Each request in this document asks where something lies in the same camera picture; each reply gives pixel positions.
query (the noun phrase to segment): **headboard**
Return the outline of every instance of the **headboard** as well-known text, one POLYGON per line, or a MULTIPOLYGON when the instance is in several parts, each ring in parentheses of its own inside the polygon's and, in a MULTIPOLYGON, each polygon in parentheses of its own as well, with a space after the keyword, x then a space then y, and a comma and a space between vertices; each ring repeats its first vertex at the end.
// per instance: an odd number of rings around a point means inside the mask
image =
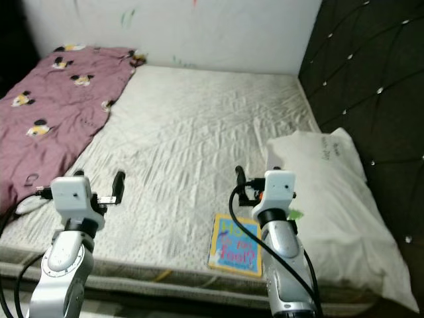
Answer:
POLYGON ((299 78, 321 130, 352 136, 395 238, 422 244, 424 0, 323 0, 299 78))

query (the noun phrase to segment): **white wall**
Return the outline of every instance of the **white wall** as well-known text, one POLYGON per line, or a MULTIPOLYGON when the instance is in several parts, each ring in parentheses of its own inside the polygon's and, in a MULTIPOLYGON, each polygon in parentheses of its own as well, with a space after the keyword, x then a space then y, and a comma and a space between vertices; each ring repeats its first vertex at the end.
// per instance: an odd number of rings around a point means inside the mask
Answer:
POLYGON ((41 56, 128 46, 154 65, 297 74, 321 0, 24 0, 41 56))

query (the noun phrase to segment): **book cover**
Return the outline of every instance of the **book cover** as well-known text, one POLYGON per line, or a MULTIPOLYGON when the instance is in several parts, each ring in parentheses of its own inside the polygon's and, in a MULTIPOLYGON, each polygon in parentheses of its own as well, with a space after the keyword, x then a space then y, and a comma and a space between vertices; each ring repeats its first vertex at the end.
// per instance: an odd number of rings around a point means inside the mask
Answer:
MULTIPOLYGON (((245 218, 238 220, 250 232, 260 237, 257 222, 245 218)), ((261 277, 260 246, 239 229, 230 215, 217 214, 213 225, 208 265, 211 268, 237 274, 261 277)))

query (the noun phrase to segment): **blanket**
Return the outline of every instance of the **blanket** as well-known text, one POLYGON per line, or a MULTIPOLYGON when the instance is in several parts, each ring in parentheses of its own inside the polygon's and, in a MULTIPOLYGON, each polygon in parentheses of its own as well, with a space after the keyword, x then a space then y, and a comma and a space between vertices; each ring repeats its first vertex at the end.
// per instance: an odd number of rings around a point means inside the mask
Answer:
POLYGON ((0 216, 75 162, 134 73, 133 55, 61 46, 0 100, 0 216))

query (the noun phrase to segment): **pillowcase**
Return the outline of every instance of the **pillowcase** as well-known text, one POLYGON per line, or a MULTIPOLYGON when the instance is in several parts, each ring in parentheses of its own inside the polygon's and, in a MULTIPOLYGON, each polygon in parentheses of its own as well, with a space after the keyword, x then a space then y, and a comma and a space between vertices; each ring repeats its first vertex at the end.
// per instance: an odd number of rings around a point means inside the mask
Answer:
POLYGON ((372 290, 418 312, 409 271, 378 212, 351 137, 297 131, 269 140, 268 169, 296 174, 290 207, 321 286, 372 290))

